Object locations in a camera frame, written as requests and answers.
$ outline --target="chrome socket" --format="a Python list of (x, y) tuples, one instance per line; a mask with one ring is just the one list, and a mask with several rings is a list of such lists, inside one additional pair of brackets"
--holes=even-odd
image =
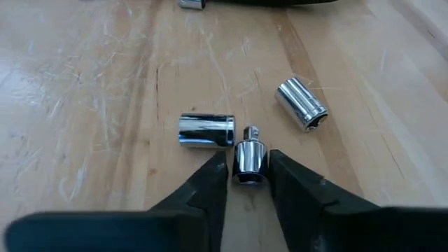
[(297, 78), (282, 83), (275, 99), (304, 132), (315, 130), (328, 116), (325, 106)]
[(244, 185), (260, 185), (266, 181), (267, 148), (258, 139), (255, 126), (244, 129), (244, 140), (235, 146), (232, 180)]
[(235, 144), (235, 117), (183, 113), (179, 118), (179, 143), (186, 147), (229, 148)]
[(203, 10), (205, 7), (205, 0), (177, 0), (177, 5), (182, 8), (194, 8), (196, 10)]

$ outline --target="socket opening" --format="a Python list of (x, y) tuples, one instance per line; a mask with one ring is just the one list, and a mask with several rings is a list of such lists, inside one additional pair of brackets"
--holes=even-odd
[(256, 186), (262, 184), (264, 180), (264, 176), (252, 172), (236, 175), (236, 181), (243, 185)]
[(307, 127), (307, 131), (315, 130), (326, 118), (328, 115), (320, 115), (312, 120)]

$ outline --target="metal tool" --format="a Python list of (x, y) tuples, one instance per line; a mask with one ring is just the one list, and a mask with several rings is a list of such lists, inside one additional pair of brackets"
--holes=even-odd
[[(380, 207), (279, 150), (269, 157), (269, 188), (289, 251), (447, 250), (448, 209)], [(149, 211), (35, 213), (8, 226), (5, 245), (9, 252), (219, 252), (227, 179), (220, 152)]]
[[(235, 4), (246, 4), (254, 6), (269, 6), (269, 7), (281, 7), (281, 6), (294, 6), (300, 4), (320, 4), (329, 3), (336, 0), (217, 0), (220, 2), (229, 2)], [(177, 4), (182, 8), (194, 8), (202, 10), (205, 7), (205, 0), (177, 0)]]
[(235, 144), (235, 117), (183, 113), (179, 118), (179, 143), (187, 147), (228, 148)]
[(305, 132), (315, 130), (328, 116), (327, 109), (297, 78), (282, 83), (275, 99)]
[(232, 177), (235, 183), (258, 185), (267, 175), (267, 148), (260, 142), (260, 130), (244, 129), (244, 140), (235, 146)]
[(205, 7), (205, 0), (177, 0), (177, 4), (182, 8), (202, 10)]

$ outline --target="wood grain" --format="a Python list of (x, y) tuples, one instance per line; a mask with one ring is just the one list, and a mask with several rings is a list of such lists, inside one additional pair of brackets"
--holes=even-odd
[[(257, 125), (269, 148), (376, 204), (446, 207), (446, 8), (1, 1), (0, 226), (151, 208), (213, 155), (179, 146), (188, 111), (234, 114), (237, 140)], [(315, 132), (274, 100), (292, 76), (329, 109)], [(268, 189), (228, 189), (223, 251), (287, 251)]]

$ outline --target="wooden surface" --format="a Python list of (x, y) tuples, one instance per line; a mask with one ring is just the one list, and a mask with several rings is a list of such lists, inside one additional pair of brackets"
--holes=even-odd
[[(0, 1), (0, 227), (150, 208), (213, 153), (179, 146), (187, 111), (234, 114), (238, 140), (257, 125), (269, 148), (374, 203), (448, 206), (447, 51), (422, 29), (446, 23), (421, 14), (447, 6)], [(291, 76), (329, 109), (315, 132), (274, 100)], [(266, 188), (229, 187), (222, 246), (286, 251)]]

